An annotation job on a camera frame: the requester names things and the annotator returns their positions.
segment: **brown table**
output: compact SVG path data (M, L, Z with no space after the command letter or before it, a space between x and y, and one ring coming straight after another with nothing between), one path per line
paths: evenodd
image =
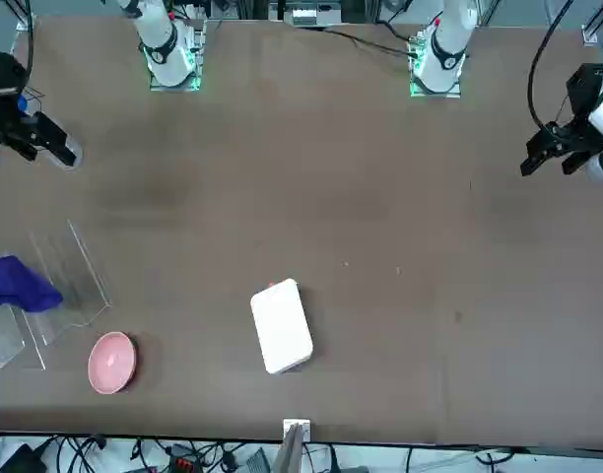
M148 91L125 20L38 27L33 85L85 163L5 153L0 238L71 218L115 307L45 372L0 371L0 429L276 439L305 417L316 440L603 446L603 183L518 171L544 32L476 32L459 101L410 99L403 60L334 35L210 32L187 95ZM554 36L544 120L590 56ZM315 353L274 376L249 299L288 277ZM108 330L142 364L100 396L86 358Z

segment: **white box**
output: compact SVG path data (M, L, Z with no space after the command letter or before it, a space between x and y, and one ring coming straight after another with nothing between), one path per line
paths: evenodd
M285 372L310 358L312 339L295 280L254 295L251 310L266 371Z

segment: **pink bowl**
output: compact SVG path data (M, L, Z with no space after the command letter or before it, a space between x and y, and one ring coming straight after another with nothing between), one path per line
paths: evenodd
M133 377L135 346L122 332L101 336L89 355L87 375L92 388L100 394L115 394Z

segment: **blue cloth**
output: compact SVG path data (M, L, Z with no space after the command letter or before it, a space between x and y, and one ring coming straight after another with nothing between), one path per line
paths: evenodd
M26 312L43 312L62 302L61 293L17 256L0 258L0 305L15 305Z

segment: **wire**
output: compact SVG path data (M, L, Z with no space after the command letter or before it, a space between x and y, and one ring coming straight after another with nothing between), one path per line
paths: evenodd
M394 55L399 55L399 56L407 56L407 57L411 57L413 59L418 58L417 54L415 54L413 52L405 51L403 49L396 49L393 47L385 46L383 44L378 44L376 42L368 41L367 39L362 39L361 37L352 36L351 34L337 32L335 30L323 30L323 31L325 33L336 34L338 36L346 37L353 41L359 42L360 44L364 44L366 46L370 46L375 49L378 49L379 51L382 51L384 53L394 54Z
M63 450L63 443L65 443L65 438L58 445L58 450L56 451L56 473L61 473L61 451Z
M385 22L384 20L378 20L376 22L378 25L383 25L384 27L386 27L388 30L391 31L391 34L393 34L394 36L396 36L398 39L402 39L403 41L409 42L411 40L411 38L409 36L403 36L402 34L400 34L399 32L397 32L395 30L395 28L393 28L389 22Z
M142 466L144 466L144 469L147 472L150 472L151 467L146 464L146 460L144 459L144 453L142 452L142 439L137 439L137 441L135 442L135 446L133 448L137 449L137 455L140 457L140 460L142 461Z
M565 109L565 103L567 103L567 99L569 98L569 94L566 94L565 97L562 100L562 103L560 105L560 109L558 110L558 114L556 115L556 118L554 119L554 121L558 121L560 119L560 115L562 114L562 110Z
M71 438L71 439L67 439L67 443L69 443L69 445L74 449L74 458L72 458L71 463L69 464L69 468L67 469L67 473L73 473L74 472L74 465L76 465L76 459L80 456L81 457L81 463L85 464L85 470L88 473L95 473L96 470L94 470L94 468L92 468L92 465L89 464L89 462L87 461L87 458L85 458L85 454L83 453L83 450L85 449L85 447L87 447L87 451L89 451L89 448L91 447L91 445L94 444L94 439L93 438L88 438L85 441L83 441L83 444L80 445L78 442L78 439L76 438Z
M305 450L305 454L308 455L308 463L310 463L310 470L312 473L316 473L314 470L314 463L312 463L312 455L310 454L310 450L308 450L308 445L304 444L303 449Z
M441 14L443 13L443 10L441 10L437 15L435 15L430 21L429 21L429 26L432 25L433 23L436 22L436 19L438 19Z
M407 454L407 464L404 467L404 473L409 473L409 467L411 466L411 455L413 454L413 447L409 448L409 453Z
M231 450L227 450L227 451L226 451L226 453L234 453L236 450L238 450L239 448L241 448L241 447L243 447L243 446L245 446L245 445L246 445L246 443L241 443L240 445L235 446L235 447L234 447L234 448L232 448ZM221 463L223 463L223 458L225 458L225 454L223 454L223 457L222 457L220 460L218 460L218 461L214 462L214 464L213 464L213 465L212 465L212 466L211 466L211 467L210 467L210 468L207 470L207 472L206 472L206 473L212 473L214 470L216 470L216 468L217 468L217 467L218 467L218 466L219 466Z
M488 453L488 460L484 460L484 459L480 458L479 455L475 456L475 458L482 465L495 466L495 465L501 465L502 463L506 463L506 462L510 461L515 455L516 455L516 453L512 451L512 452L508 453L506 456L504 456L503 458L498 458L496 460L494 460L489 453Z
M538 66L538 61L540 60L542 53L544 52L545 48L547 47L547 44L549 44L549 40L551 39L551 36L553 35L553 33L556 30L556 28L558 27L558 25L560 24L560 21L562 20L563 16L567 13L567 11L569 10L570 6L572 5L572 3L574 1L575 0L567 0L567 3L565 3L565 5L562 7L562 9L560 10L560 13L558 14L558 16L556 17L554 22L551 23L551 25L549 26L549 29L547 30L545 37L542 39L540 46L538 46L538 50L536 51L536 55L534 56L534 59L531 61L531 68L529 69L529 77L527 79L527 106L529 107L529 113L531 114L531 117L534 120L534 123L536 123L536 125L538 126L538 128L549 133L549 135L551 135L551 137L558 142L566 142L567 140L565 140L559 136L556 136L556 134L554 132L552 132L549 128L547 128L545 126L545 124L540 120L540 118L538 117L538 114L536 113L536 108L534 106L534 93L533 93L534 77L536 75L536 67Z
M400 7L398 10L396 10L396 12L391 16L391 18L389 20L387 20L387 23L391 23L398 15L407 13L407 10L409 10L409 7L413 3L413 1L414 0L405 0L405 2L402 4L402 7Z
M26 78L24 82L19 87L19 94L21 94L26 85L30 81L30 75L33 72L33 62L34 62L34 20L33 20L33 9L30 4L30 0L26 0L26 13L28 15L28 63L26 65Z

